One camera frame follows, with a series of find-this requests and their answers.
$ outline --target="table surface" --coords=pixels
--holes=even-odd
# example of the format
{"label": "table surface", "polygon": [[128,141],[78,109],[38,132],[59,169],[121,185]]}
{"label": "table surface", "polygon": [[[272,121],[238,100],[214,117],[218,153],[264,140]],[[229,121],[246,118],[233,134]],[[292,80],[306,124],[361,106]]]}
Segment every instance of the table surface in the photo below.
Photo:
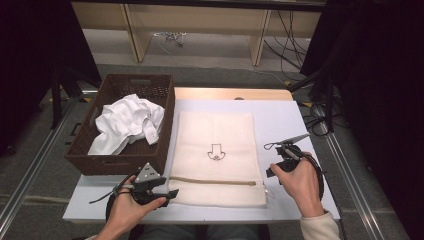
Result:
{"label": "table surface", "polygon": [[[180,111],[251,112],[253,114],[260,170],[265,187],[269,192],[267,205],[258,208],[223,208],[187,206],[171,202],[168,207],[149,213],[142,222],[145,224],[212,224],[272,223],[298,220],[301,215],[293,199],[287,195],[275,177],[266,178],[265,175],[271,162],[280,162],[282,159],[275,150],[263,148],[266,143],[307,133],[297,104],[291,101],[290,92],[286,90],[218,88],[176,88],[175,90],[177,98],[175,116],[178,116]],[[232,100],[236,97],[245,100]],[[173,126],[164,177],[168,176],[172,166],[177,134],[175,126],[178,126],[178,117],[174,117]],[[303,139],[297,145],[316,157],[309,138]],[[63,219],[74,223],[104,222],[107,199],[94,204],[88,204],[88,202],[110,192],[124,177],[81,175]],[[166,192],[166,184],[155,188],[154,191]],[[322,203],[333,213],[335,219],[340,219],[326,182]]]}

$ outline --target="white cloth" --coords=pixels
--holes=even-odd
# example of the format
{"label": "white cloth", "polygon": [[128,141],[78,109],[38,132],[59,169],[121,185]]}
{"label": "white cloth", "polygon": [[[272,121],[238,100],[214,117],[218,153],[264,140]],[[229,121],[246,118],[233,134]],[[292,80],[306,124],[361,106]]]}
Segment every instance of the white cloth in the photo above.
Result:
{"label": "white cloth", "polygon": [[[258,207],[266,204],[251,113],[180,112],[169,189],[174,203]],[[254,186],[174,180],[253,182]]]}
{"label": "white cloth", "polygon": [[88,155],[116,155],[127,145],[146,138],[152,145],[159,139],[164,108],[136,94],[125,96],[111,105],[104,105],[96,118],[100,132]]}

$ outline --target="aluminum rail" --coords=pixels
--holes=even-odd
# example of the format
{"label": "aluminum rail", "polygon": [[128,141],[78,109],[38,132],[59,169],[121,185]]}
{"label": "aluminum rail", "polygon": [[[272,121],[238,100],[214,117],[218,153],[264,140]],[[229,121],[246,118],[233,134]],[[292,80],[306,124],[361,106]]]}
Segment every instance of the aluminum rail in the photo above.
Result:
{"label": "aluminum rail", "polygon": [[19,208],[22,205],[25,196],[30,190],[32,184],[40,173],[47,157],[49,156],[58,136],[62,132],[62,127],[64,122],[69,116],[69,113],[72,111],[73,107],[78,102],[78,99],[70,98],[66,104],[65,109],[63,110],[63,117],[61,121],[57,124],[55,129],[50,130],[49,135],[26,171],[24,177],[19,183],[18,187],[15,189],[15,192],[10,196],[9,201],[6,203],[5,208],[3,209],[0,215],[0,239],[4,238],[8,228],[10,227],[13,219],[18,213]]}
{"label": "aluminum rail", "polygon": [[[324,110],[318,108],[318,115],[324,116]],[[328,131],[326,124],[321,123],[321,128],[324,132]],[[368,204],[364,194],[362,193],[361,187],[359,186],[356,178],[352,172],[352,169],[349,166],[349,163],[344,155],[339,142],[333,132],[328,133],[327,143],[330,146],[330,149],[334,155],[337,166],[340,169],[340,173],[343,176],[343,179],[346,183],[346,186],[349,190],[352,200],[358,210],[359,215],[361,216],[362,222],[364,223],[365,229],[368,232],[370,239],[384,240],[383,231],[378,224],[378,221],[371,210],[370,205]]]}

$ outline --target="sleeve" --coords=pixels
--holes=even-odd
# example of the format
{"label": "sleeve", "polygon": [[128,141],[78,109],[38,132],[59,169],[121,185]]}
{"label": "sleeve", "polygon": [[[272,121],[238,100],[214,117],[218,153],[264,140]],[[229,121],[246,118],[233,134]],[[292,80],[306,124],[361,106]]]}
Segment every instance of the sleeve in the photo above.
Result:
{"label": "sleeve", "polygon": [[300,227],[305,240],[340,239],[339,227],[333,219],[333,214],[327,212],[318,217],[300,219]]}

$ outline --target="wicker basket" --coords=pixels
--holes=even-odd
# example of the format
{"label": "wicker basket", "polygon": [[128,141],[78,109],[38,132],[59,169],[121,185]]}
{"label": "wicker basket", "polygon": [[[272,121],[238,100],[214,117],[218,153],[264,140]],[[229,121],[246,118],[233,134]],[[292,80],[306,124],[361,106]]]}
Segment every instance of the wicker basket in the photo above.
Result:
{"label": "wicker basket", "polygon": [[[119,155],[87,155],[100,134],[95,119],[109,105],[130,94],[147,99],[165,109],[159,141],[149,145],[146,139],[128,144]],[[174,117],[175,90],[170,75],[110,74],[103,81],[90,110],[65,158],[84,175],[128,175],[149,162],[163,174],[168,155]]]}

